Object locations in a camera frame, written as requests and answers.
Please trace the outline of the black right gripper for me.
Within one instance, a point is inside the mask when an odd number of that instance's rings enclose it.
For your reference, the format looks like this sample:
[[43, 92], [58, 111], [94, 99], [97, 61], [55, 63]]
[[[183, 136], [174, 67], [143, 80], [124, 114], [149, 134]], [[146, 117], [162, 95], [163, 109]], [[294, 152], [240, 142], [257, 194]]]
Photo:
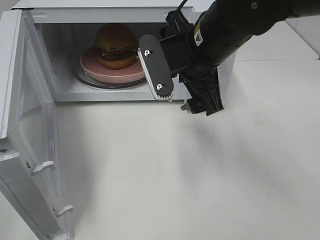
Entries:
[[180, 107], [207, 116], [224, 109], [217, 73], [214, 41], [218, 35], [218, 12], [204, 11], [195, 24], [181, 11], [170, 11], [167, 25], [160, 30], [160, 44], [174, 75], [184, 83], [191, 98]]

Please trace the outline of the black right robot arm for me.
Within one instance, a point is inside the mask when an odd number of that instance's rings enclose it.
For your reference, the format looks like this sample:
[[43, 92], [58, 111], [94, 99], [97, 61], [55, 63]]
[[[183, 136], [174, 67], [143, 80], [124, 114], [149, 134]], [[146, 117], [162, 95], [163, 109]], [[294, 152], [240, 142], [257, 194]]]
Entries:
[[160, 44], [171, 72], [190, 93], [182, 109], [207, 115], [221, 111], [218, 66], [275, 23], [319, 13], [317, 0], [216, 0], [196, 23], [188, 22], [180, 8], [169, 12]]

